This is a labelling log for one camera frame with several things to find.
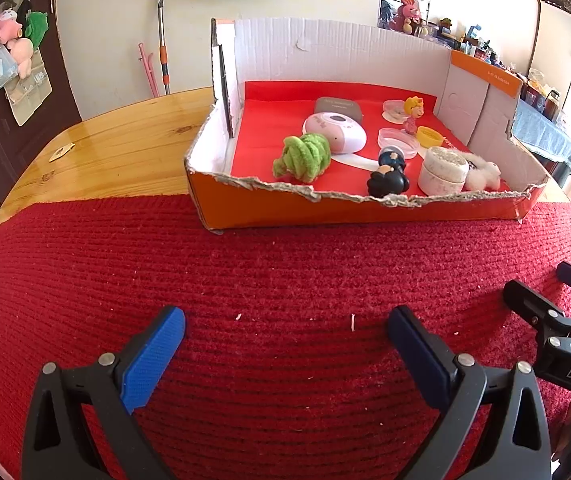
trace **pink white device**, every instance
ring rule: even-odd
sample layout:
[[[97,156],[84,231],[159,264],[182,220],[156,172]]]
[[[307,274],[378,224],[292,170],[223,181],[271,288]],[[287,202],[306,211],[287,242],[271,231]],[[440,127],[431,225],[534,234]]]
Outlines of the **pink white device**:
[[[304,134],[320,134],[328,139],[329,150],[336,155],[363,150],[367,136],[361,124],[343,114],[322,112],[308,117]]]

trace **blue tablecloth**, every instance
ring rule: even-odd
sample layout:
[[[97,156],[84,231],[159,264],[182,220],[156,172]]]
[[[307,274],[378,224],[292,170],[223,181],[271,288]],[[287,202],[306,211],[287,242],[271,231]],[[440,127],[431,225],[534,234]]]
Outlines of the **blue tablecloth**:
[[[554,162],[564,162],[571,171],[571,140],[525,101],[519,100],[512,134],[531,152]]]

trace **blonde doll figurine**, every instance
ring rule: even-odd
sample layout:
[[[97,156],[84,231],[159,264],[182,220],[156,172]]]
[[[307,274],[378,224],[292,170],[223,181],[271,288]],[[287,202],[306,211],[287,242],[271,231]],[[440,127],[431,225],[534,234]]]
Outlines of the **blonde doll figurine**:
[[[421,97],[408,97],[403,105],[403,111],[409,117],[403,123],[403,129],[409,134],[415,135],[417,133],[417,119],[423,117],[423,98]]]

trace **white fluffy toy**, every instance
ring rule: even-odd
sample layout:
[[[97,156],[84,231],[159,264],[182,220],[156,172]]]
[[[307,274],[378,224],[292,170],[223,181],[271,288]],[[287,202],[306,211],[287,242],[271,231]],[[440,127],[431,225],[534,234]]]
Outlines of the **white fluffy toy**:
[[[470,163],[470,171],[465,178],[465,188],[468,191],[499,190],[501,187],[501,170],[494,162],[486,162],[474,153],[458,152]]]

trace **metal screw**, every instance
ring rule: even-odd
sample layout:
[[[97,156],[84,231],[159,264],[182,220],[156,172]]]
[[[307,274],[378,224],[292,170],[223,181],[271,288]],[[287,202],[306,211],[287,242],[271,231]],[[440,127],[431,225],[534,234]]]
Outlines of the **metal screw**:
[[[115,362],[115,355],[112,352],[107,352],[99,357],[99,364],[101,366],[110,366]]]
[[[45,373],[46,375],[54,373],[55,370],[56,370],[56,365],[54,363],[46,363],[44,364],[44,367],[41,368],[41,371],[43,371],[43,373]]]
[[[517,369],[522,374],[529,374],[532,371],[532,365],[530,363],[525,362],[525,361],[519,361],[517,363]]]
[[[470,354],[459,354],[456,360],[459,361],[461,366],[474,366],[474,357]]]

